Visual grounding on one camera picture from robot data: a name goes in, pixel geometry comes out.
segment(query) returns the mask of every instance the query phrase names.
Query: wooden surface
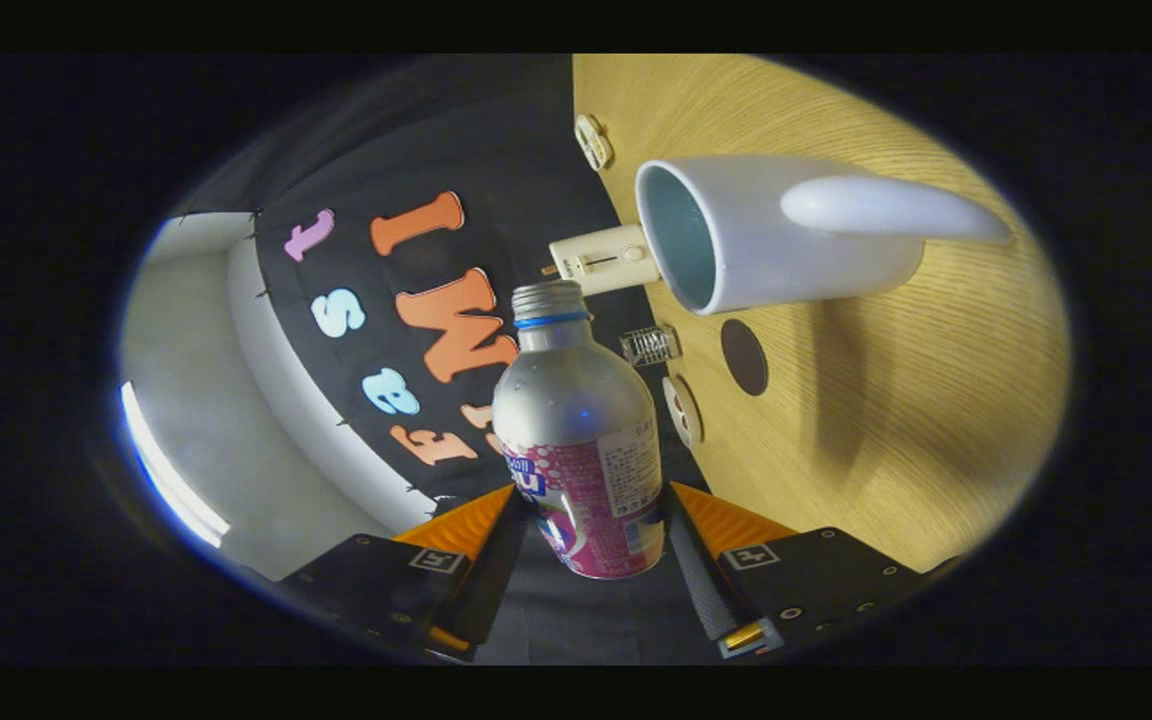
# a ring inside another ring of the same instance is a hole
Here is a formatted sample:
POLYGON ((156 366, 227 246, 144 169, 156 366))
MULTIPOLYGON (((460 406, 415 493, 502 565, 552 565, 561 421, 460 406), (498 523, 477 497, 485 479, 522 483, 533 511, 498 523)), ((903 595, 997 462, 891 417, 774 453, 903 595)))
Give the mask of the wooden surface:
POLYGON ((873 297, 690 314, 664 283, 714 495, 790 528, 836 525, 915 570, 970 551, 1023 497, 1055 439, 1070 347, 1060 288, 1015 211, 964 161, 855 96, 732 55, 577 55, 575 109, 602 123, 600 170, 622 222, 634 173, 679 156, 819 156, 977 200, 1011 226, 1007 247, 929 242, 909 283, 873 297), (728 373, 719 328, 749 324, 767 392, 728 373))

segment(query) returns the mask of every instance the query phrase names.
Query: bottle label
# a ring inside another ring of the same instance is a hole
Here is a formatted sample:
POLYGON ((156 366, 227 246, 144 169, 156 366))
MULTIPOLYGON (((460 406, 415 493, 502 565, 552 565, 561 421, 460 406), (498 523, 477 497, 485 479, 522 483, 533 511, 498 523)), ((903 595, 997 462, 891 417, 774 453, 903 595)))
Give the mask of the bottle label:
POLYGON ((522 497, 567 568, 624 578, 664 552, 655 418, 581 445, 516 447, 502 441, 522 497))

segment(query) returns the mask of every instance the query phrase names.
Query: blue letter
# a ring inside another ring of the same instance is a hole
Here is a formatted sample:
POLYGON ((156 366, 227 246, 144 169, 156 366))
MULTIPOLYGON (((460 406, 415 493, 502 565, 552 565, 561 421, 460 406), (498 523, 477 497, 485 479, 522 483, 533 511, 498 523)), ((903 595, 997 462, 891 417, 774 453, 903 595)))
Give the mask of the blue letter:
POLYGON ((420 402, 408 391, 407 381, 397 370, 381 367, 379 373, 362 378, 362 395, 366 395, 372 406, 379 407, 381 414, 420 412, 420 402))
POLYGON ((356 331, 367 319, 362 305, 358 305, 358 296, 343 287, 329 295, 314 297, 310 310, 314 311, 319 329, 328 338, 340 338, 349 331, 356 331))

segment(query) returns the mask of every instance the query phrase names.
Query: aluminum bottle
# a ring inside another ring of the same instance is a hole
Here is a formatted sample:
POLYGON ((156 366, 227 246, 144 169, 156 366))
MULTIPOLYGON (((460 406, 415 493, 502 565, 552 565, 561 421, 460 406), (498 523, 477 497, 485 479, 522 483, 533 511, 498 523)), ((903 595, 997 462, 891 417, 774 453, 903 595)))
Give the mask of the aluminum bottle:
POLYGON ((594 341, 576 282, 520 287, 513 312, 520 353, 495 387, 492 423, 516 486, 573 573, 646 571, 664 551, 652 393, 594 341))

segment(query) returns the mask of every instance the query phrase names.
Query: mug handle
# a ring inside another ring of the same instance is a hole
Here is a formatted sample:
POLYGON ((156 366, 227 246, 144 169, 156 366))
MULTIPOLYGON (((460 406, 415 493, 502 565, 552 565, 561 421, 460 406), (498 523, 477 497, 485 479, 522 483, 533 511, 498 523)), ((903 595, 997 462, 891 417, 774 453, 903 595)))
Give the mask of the mug handle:
POLYGON ((819 232, 864 237, 971 240, 1003 245, 1007 223, 950 191, 872 176, 799 182, 781 196, 785 217, 819 232))

